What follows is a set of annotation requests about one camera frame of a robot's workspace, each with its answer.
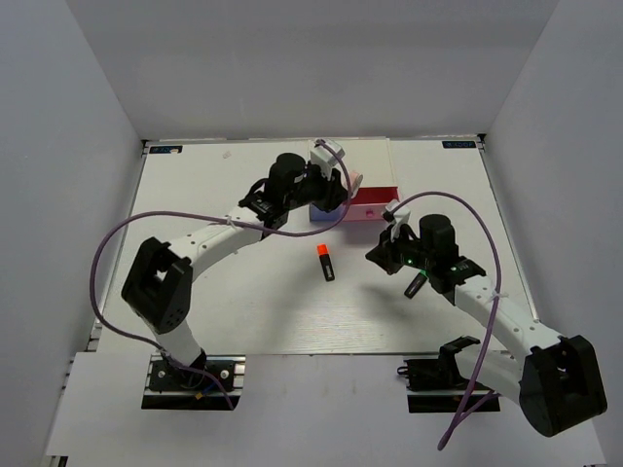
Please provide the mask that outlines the pink small drawer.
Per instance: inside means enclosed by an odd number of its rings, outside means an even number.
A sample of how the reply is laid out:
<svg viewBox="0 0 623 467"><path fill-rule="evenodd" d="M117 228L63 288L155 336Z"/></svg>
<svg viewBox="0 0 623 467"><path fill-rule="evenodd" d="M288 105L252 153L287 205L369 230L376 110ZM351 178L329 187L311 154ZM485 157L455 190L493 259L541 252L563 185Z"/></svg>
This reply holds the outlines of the pink small drawer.
<svg viewBox="0 0 623 467"><path fill-rule="evenodd" d="M396 186L359 188L356 196L350 202L344 221L382 220L385 207L395 199L399 199Z"/></svg>

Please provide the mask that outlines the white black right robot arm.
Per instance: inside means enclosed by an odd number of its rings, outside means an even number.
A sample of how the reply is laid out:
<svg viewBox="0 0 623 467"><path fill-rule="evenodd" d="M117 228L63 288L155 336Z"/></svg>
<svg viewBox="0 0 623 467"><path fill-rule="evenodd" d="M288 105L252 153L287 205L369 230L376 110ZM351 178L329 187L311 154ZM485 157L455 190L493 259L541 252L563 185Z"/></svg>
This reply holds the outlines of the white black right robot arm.
<svg viewBox="0 0 623 467"><path fill-rule="evenodd" d="M406 289L413 298L425 284L467 313L505 348L487 351L483 340L458 337L440 346L434 360L411 359L397 372L412 391L464 389L477 383L517 404L539 434L553 437L607 410L594 346L582 336L563 336L495 291L486 272L460 255L455 229L440 214L421 218L414 232L405 215L384 216L387 227L367 260L394 274L419 270Z"/></svg>

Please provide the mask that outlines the pink white eraser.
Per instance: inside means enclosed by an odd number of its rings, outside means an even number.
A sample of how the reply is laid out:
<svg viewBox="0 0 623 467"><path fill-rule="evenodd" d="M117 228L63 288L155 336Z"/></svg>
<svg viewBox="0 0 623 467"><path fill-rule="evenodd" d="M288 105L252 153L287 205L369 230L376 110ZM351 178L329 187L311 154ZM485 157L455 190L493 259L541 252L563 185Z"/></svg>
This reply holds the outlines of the pink white eraser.
<svg viewBox="0 0 623 467"><path fill-rule="evenodd" d="M349 191L350 191L350 196L352 198L356 197L356 195L358 193L358 190L359 190L359 188L361 186L362 181L363 181L363 175L362 174L360 174L360 173L358 173L356 171L350 171L348 173L348 182L349 182L349 185L350 185Z"/></svg>

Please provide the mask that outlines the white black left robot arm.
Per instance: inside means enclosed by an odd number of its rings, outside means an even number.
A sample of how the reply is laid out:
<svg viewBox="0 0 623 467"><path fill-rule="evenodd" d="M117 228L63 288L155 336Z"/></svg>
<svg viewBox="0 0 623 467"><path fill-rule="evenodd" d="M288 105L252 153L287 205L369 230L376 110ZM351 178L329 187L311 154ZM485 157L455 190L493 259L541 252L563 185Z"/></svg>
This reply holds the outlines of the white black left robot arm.
<svg viewBox="0 0 623 467"><path fill-rule="evenodd" d="M154 335L169 360L172 376L194 388L205 377L206 355L187 322L194 281L209 268L279 230L291 211L312 205L324 212L340 208L357 185L348 179L342 150L318 145L304 160L277 156L266 178L258 180L221 221L172 241L144 240L122 288L122 298Z"/></svg>

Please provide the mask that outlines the green cap black highlighter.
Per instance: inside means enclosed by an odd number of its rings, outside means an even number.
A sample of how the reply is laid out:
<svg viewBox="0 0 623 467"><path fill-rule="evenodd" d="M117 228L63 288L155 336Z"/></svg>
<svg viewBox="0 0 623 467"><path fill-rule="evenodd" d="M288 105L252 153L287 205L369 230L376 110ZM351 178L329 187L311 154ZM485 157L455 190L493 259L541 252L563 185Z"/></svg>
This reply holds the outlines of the green cap black highlighter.
<svg viewBox="0 0 623 467"><path fill-rule="evenodd" d="M427 275L423 271L420 271L405 289L404 296L412 300L427 282Z"/></svg>

